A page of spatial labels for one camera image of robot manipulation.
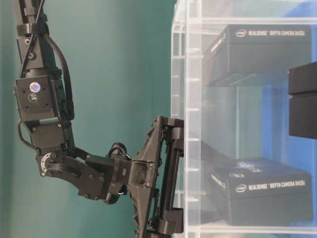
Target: sticker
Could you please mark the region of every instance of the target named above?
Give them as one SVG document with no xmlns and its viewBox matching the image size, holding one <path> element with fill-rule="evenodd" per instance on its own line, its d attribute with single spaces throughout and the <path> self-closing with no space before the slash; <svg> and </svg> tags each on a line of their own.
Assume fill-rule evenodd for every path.
<svg viewBox="0 0 317 238">
<path fill-rule="evenodd" d="M 244 178 L 244 175 L 242 174 L 229 174 L 229 176 L 232 178 Z"/>
<path fill-rule="evenodd" d="M 29 94 L 28 99 L 31 103 L 36 103 L 38 100 L 38 96 L 36 95 L 36 93 L 31 93 Z"/>
<path fill-rule="evenodd" d="M 236 32 L 237 37 L 245 37 L 247 35 L 247 30 L 241 29 Z"/>
<path fill-rule="evenodd" d="M 41 86 L 37 82 L 33 82 L 30 84 L 30 90 L 32 93 L 38 93 L 41 90 Z"/>
<path fill-rule="evenodd" d="M 236 192 L 245 192 L 247 190 L 247 186 L 245 184 L 241 184 L 236 187 Z"/>
</svg>

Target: robotic arm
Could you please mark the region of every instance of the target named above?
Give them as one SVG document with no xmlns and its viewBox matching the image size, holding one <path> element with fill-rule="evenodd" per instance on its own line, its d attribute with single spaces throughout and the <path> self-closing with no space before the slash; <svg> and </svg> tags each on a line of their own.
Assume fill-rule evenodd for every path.
<svg viewBox="0 0 317 238">
<path fill-rule="evenodd" d="M 139 238 L 169 238 L 182 233 L 183 210 L 173 208 L 173 202 L 178 162 L 183 156 L 184 122 L 157 117 L 134 159 L 121 143 L 113 144 L 105 157 L 75 147 L 70 75 L 61 50 L 50 37 L 43 5 L 44 0 L 14 0 L 21 58 L 14 86 L 20 114 L 17 130 L 21 141 L 36 151 L 40 175 L 68 181 L 78 188 L 78 195 L 106 204 L 114 204 L 129 192 Z M 62 70 L 56 67 L 54 52 Z M 23 138 L 21 125 L 31 142 Z M 160 193 L 156 181 L 164 141 L 166 162 Z"/>
</svg>

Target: camera box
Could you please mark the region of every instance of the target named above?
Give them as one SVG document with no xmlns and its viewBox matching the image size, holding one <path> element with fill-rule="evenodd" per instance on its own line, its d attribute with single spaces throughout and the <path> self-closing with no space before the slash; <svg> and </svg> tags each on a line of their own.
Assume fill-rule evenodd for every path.
<svg viewBox="0 0 317 238">
<path fill-rule="evenodd" d="M 203 57 L 205 86 L 263 86 L 311 62 L 307 25 L 228 25 Z"/>
<path fill-rule="evenodd" d="M 207 195 L 234 226 L 282 226 L 310 221 L 311 175 L 265 158 L 206 166 Z"/>
</svg>

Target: intel logo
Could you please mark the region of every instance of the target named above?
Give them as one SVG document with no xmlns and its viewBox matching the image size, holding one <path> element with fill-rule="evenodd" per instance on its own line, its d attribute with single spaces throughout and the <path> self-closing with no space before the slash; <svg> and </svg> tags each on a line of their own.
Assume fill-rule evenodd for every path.
<svg viewBox="0 0 317 238">
<path fill-rule="evenodd" d="M 245 37 L 247 35 L 247 30 L 241 29 L 236 32 L 237 37 Z"/>
<path fill-rule="evenodd" d="M 236 192 L 245 192 L 247 190 L 247 186 L 245 184 L 241 184 L 236 187 Z"/>
</svg>

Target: circular sticker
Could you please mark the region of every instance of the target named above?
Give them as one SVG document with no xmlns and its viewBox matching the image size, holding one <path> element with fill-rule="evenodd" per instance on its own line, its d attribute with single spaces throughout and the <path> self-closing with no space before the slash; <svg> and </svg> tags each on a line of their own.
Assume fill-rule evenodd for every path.
<svg viewBox="0 0 317 238">
<path fill-rule="evenodd" d="M 242 174 L 229 174 L 229 176 L 232 178 L 244 178 L 244 175 Z"/>
<path fill-rule="evenodd" d="M 28 99 L 31 103 L 35 103 L 38 100 L 38 96 L 36 95 L 36 93 L 31 93 L 29 94 Z"/>
<path fill-rule="evenodd" d="M 32 93 L 38 93 L 41 90 L 41 86 L 37 82 L 33 82 L 30 84 L 30 90 Z"/>
</svg>

